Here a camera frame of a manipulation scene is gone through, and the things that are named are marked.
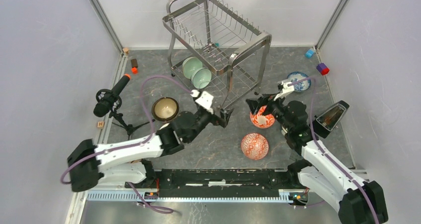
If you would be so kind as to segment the green checked small bowl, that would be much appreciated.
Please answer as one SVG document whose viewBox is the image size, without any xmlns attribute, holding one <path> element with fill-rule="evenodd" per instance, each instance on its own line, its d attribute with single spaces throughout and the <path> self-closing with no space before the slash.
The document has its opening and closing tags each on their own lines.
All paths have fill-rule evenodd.
<svg viewBox="0 0 421 224">
<path fill-rule="evenodd" d="M 196 89 L 205 88 L 212 79 L 212 73 L 207 68 L 200 68 L 195 70 L 191 76 L 191 82 Z"/>
</svg>

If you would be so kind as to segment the blue white zigzag bowl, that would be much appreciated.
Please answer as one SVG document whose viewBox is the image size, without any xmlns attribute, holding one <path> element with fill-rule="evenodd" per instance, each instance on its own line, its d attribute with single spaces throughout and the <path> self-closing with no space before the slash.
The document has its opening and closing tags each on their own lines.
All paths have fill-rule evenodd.
<svg viewBox="0 0 421 224">
<path fill-rule="evenodd" d="M 241 150 L 251 160 L 260 160 L 269 152 L 267 139 L 258 133 L 249 133 L 241 141 Z"/>
</svg>

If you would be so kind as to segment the black patterned bowl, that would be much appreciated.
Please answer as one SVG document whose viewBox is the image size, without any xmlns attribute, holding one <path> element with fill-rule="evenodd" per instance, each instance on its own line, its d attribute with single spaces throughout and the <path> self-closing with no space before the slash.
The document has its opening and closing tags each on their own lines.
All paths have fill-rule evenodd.
<svg viewBox="0 0 421 224">
<path fill-rule="evenodd" d="M 179 113 L 179 103 L 172 97 L 162 97 L 156 100 L 151 112 L 155 120 L 169 122 Z"/>
</svg>

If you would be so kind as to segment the pale green bowl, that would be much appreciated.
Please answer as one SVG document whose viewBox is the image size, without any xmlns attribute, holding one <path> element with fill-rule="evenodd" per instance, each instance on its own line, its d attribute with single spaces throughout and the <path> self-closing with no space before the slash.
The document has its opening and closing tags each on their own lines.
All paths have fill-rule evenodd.
<svg viewBox="0 0 421 224">
<path fill-rule="evenodd" d="M 182 63 L 182 73 L 185 78 L 190 79 L 196 70 L 203 67 L 203 63 L 196 57 L 188 57 Z"/>
</svg>

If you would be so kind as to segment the stainless steel dish rack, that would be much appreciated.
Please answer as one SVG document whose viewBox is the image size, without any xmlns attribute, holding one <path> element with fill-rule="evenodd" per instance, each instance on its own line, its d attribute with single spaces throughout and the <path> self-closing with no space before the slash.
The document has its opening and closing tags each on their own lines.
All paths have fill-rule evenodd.
<svg viewBox="0 0 421 224">
<path fill-rule="evenodd" d="M 225 108 L 249 93 L 261 93 L 272 42 L 269 32 L 223 0 L 169 0 L 162 22 L 171 34 L 167 60 L 172 75 L 180 77 L 186 86 L 194 87 L 182 77 L 182 62 L 173 60 L 176 44 L 211 71 L 212 79 L 205 90 Z"/>
</svg>

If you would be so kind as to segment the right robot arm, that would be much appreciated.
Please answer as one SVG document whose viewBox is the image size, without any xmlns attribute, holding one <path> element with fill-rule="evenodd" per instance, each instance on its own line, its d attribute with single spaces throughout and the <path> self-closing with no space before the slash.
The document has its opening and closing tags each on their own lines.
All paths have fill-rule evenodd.
<svg viewBox="0 0 421 224">
<path fill-rule="evenodd" d="M 308 124 L 306 105 L 293 100 L 287 105 L 277 94 L 246 99 L 252 114 L 265 107 L 280 123 L 288 146 L 301 160 L 288 166 L 287 183 L 307 187 L 328 203 L 343 224 L 384 224 L 389 220 L 382 187 L 366 181 L 334 157 Z"/>
</svg>

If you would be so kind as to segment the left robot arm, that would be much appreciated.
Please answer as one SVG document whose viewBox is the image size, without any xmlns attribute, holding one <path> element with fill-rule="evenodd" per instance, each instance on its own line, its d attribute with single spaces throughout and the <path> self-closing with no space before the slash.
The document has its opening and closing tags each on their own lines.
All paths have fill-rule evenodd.
<svg viewBox="0 0 421 224">
<path fill-rule="evenodd" d="M 68 156 L 67 182 L 73 192 L 92 189 L 99 183 L 132 182 L 144 188 L 156 182 L 154 172 L 142 164 L 130 165 L 137 159 L 172 155 L 191 143 L 208 124 L 226 128 L 232 108 L 216 114 L 204 108 L 196 113 L 183 111 L 155 133 L 143 138 L 113 144 L 95 145 L 91 139 L 82 141 Z"/>
</svg>

